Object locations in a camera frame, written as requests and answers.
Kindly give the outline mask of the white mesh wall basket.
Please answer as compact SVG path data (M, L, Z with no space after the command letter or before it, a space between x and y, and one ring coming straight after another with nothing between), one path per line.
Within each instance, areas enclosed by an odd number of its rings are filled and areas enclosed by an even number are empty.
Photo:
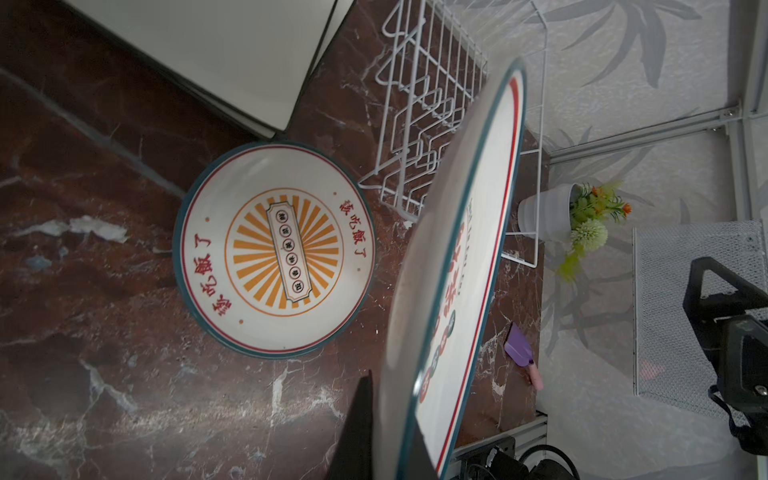
M716 372L705 358L682 304L690 264L712 257L761 289L767 255L759 221L679 224L633 231L634 393L646 400L720 420L726 413L707 396ZM641 359L665 367L639 379Z

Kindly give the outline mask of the white pot artificial flowers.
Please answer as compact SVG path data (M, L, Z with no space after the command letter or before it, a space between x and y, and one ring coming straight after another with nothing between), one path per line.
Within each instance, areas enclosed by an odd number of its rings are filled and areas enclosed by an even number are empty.
M607 243L608 223L622 224L632 213L618 188L617 182L572 183L533 195L518 206L518 230L529 238L563 244L566 254L557 274L573 281L581 262Z

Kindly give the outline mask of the pink object in basket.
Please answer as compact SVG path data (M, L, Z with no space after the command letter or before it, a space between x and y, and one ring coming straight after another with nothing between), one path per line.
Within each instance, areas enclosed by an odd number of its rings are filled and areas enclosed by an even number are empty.
M638 367L639 379L647 382L656 379L665 372L665 367L645 359L641 359Z

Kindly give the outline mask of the round white plate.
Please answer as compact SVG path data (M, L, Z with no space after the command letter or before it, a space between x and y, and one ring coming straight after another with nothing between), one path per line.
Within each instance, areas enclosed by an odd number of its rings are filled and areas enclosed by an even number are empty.
M266 359L332 341L359 313L376 257L349 172L295 143L250 143L209 165L182 202L173 265L201 328Z
M487 323L523 143L526 72L497 69L450 141L399 273L374 403L372 470L406 479L416 442L430 475L453 452Z

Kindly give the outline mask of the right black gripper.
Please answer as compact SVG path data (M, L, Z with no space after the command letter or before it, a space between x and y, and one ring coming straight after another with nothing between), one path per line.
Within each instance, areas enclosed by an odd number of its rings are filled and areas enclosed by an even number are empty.
M712 257L691 262L683 310L717 374L708 397L742 450L767 454L767 322L749 314L767 293Z

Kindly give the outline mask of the square white plate black rim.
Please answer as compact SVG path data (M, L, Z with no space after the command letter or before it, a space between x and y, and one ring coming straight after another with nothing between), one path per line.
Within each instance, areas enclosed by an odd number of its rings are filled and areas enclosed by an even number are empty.
M343 22L346 20L347 16L349 15L349 11L354 4L355 2L352 0L334 2L332 11L323 30L320 44L314 53L311 68L308 70L308 73L305 76L304 82L299 92L300 96L306 91L312 76L316 73L325 53L337 36L339 29L341 28ZM276 134L283 133L285 131L285 127L275 128L273 126L269 126L263 121L257 120L252 116L240 112L235 107L227 105L224 101L216 99L212 94L204 93L197 87L190 86L189 92L198 100L204 102L211 111L216 112L222 118L230 120L238 127L241 127L242 129L256 135L261 139L272 139Z

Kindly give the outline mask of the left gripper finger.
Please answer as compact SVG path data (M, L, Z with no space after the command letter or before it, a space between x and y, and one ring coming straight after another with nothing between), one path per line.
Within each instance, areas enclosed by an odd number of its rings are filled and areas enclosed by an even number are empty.
M373 375L368 371L356 387L326 480L369 480L372 474Z

